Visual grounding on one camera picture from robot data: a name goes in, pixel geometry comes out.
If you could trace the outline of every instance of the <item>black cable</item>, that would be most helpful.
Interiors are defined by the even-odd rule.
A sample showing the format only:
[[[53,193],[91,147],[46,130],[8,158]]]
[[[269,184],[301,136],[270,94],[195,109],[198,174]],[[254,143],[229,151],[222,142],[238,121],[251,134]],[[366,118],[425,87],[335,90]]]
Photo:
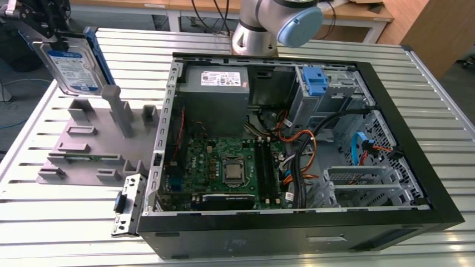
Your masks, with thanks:
[[[350,115],[350,114],[365,115],[365,114],[369,114],[370,112],[371,112],[370,108],[355,108],[355,109],[341,111],[341,112],[331,114],[315,126],[315,128],[313,130],[315,138],[317,138],[319,132],[329,126],[329,124],[335,119],[339,119],[345,115]],[[293,160],[293,165],[291,165],[293,167],[290,170],[293,173],[293,178],[294,178],[295,192],[298,192],[298,188],[299,188],[299,194],[295,193],[294,197],[298,196],[298,207],[301,209],[306,208],[306,198],[307,198],[306,182],[305,182],[305,177],[303,177],[302,171],[301,171],[301,156],[302,156],[302,153],[305,152],[305,149],[306,149],[310,141],[311,141],[311,136],[309,135],[307,138],[305,139],[297,153],[295,153],[297,156]]]
[[[221,12],[221,16],[222,16],[222,18],[223,18],[222,11],[221,11],[221,8],[218,7],[217,0],[215,0],[215,5],[217,5],[217,8],[218,8],[218,11]],[[229,36],[230,36],[230,35],[231,35],[231,32],[230,32],[229,23],[227,23],[229,12],[230,12],[230,0],[227,0],[227,2],[226,2],[226,13],[225,13],[225,18],[223,18],[222,28],[221,28],[221,31],[219,31],[219,32],[222,32],[223,29],[225,29],[225,26],[226,26],[226,29],[227,29],[227,31],[229,31]]]
[[[325,40],[334,32],[334,29],[335,29],[335,25],[337,25],[337,11],[335,11],[335,8],[333,6],[333,4],[330,3],[330,1],[327,0],[327,3],[330,5],[330,7],[333,8],[333,11],[334,11],[334,15],[333,15],[333,22],[331,22],[331,25],[329,27],[329,31],[327,31],[327,34],[319,38],[319,40]]]
[[[4,87],[4,85],[3,85],[3,80],[2,80],[2,79],[0,79],[0,86],[2,86],[2,101],[3,101],[7,105],[10,105],[10,104],[14,103],[15,99],[14,99],[14,96],[12,96],[12,98],[10,99],[10,101],[6,100],[6,87]]]
[[[211,32],[214,32],[214,30],[209,27],[209,25],[206,24],[205,20],[202,19],[202,16],[201,16],[199,11],[198,11],[198,9],[197,9],[195,0],[193,0],[193,5],[194,5],[194,10],[195,10],[197,17],[199,18],[202,24],[205,25],[205,27],[207,28],[207,30],[210,30]]]
[[[258,115],[257,115],[257,116],[258,116],[258,121],[259,121],[261,126],[262,126],[262,128],[265,129],[266,133],[270,134],[273,140],[277,140],[278,137],[277,137],[277,135],[274,134],[274,132],[277,132],[277,129],[275,129],[275,131],[273,131],[273,130],[267,127],[267,125],[266,125],[266,123],[265,123],[265,120],[262,119],[262,114],[263,114],[263,112],[262,112],[262,107],[261,107],[259,110],[258,110]]]

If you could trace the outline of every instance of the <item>aluminum table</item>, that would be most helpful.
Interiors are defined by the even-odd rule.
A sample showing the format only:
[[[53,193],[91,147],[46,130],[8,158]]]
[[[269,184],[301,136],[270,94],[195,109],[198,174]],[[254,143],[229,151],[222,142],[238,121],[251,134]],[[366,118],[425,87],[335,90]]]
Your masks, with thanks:
[[[99,43],[122,98],[162,106],[173,52],[230,53],[227,37],[102,28]],[[142,238],[110,236],[117,187],[39,185],[37,173],[70,120],[73,98],[54,82],[0,164],[0,266],[475,266],[475,129],[413,52],[399,46],[313,41],[282,57],[370,62],[466,222],[367,253],[165,261]],[[107,107],[90,97],[95,107]]]

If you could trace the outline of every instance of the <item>table leg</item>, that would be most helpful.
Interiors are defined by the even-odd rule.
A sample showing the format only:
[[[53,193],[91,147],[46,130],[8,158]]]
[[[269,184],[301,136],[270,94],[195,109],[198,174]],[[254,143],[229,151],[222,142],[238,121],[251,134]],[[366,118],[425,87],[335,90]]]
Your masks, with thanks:
[[[377,43],[379,36],[383,33],[386,25],[387,25],[386,21],[374,21],[374,26],[370,28],[363,43]]]
[[[170,31],[171,32],[182,32],[181,27],[181,11],[179,10],[167,10],[169,23],[170,23]]]

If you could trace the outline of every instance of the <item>connector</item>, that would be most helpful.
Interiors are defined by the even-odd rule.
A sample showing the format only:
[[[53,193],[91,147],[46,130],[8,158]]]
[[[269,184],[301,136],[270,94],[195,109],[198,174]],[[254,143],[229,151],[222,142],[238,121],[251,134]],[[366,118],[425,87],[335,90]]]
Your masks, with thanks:
[[[378,157],[379,154],[379,150],[375,149],[374,147],[374,140],[365,140],[362,143],[362,148],[365,151],[369,152],[370,155],[373,155],[374,157]]]
[[[399,160],[405,156],[405,152],[402,151],[399,146],[393,147],[393,151],[387,154],[390,160]]]

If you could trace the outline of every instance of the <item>red cable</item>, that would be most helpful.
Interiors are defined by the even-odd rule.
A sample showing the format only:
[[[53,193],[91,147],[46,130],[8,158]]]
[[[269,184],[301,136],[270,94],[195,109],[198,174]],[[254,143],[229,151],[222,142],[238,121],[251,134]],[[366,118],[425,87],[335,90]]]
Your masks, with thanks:
[[[366,158],[369,157],[369,151],[365,151],[362,155],[362,159],[359,160],[359,166],[365,165]]]
[[[181,146],[181,141],[182,141],[182,135],[183,135],[183,129],[186,127],[186,108],[182,109],[182,126],[181,126],[181,132],[178,133],[178,139],[177,139],[177,147],[175,147],[175,152],[174,156],[171,157],[171,161],[175,161],[177,154],[179,153],[179,146]]]

